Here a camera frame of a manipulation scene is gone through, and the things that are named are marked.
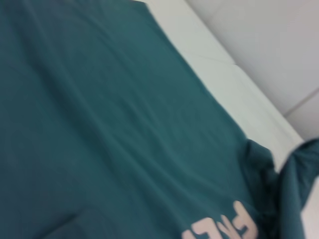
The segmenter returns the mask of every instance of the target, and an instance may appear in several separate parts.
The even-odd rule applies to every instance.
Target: teal cloth
[[[143,3],[3,0],[0,34],[1,238],[207,238],[237,201],[304,238],[318,142],[276,174]]]

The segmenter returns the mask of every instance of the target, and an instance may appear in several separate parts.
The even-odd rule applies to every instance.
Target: white wall
[[[186,0],[300,135],[319,136],[319,0]]]

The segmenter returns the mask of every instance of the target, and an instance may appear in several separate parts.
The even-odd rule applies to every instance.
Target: white surface
[[[286,114],[319,87],[318,12],[318,0],[227,0],[206,24]]]
[[[198,18],[194,17],[193,13],[186,14],[190,10],[185,8],[185,2],[182,0],[147,1],[152,1],[149,7],[155,14],[158,23],[208,90],[242,127],[249,138],[271,149],[275,157],[276,168],[280,168],[286,155],[302,142],[299,135],[251,79],[231,60],[227,60],[227,53],[219,46],[215,38],[211,36],[209,40],[207,29],[198,22]],[[196,31],[193,29],[192,22],[196,22],[198,28]],[[193,37],[196,32],[204,32],[204,34]],[[203,42],[209,46],[207,52],[203,46],[200,46]],[[319,183],[303,211],[308,239],[318,238],[318,212]]]
[[[186,0],[203,21],[209,20],[226,0]]]
[[[293,111],[287,119],[303,138],[319,137],[319,93]]]
[[[179,51],[234,63],[194,11],[183,0],[143,0]]]

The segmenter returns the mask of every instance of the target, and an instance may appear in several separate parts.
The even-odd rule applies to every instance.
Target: teal t-shirt
[[[303,238],[318,142],[277,175],[143,3],[3,0],[0,35],[1,238]]]

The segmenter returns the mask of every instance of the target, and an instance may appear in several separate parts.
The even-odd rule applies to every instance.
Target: clothing
[[[318,142],[278,176],[143,3],[0,4],[2,238],[303,238]]]

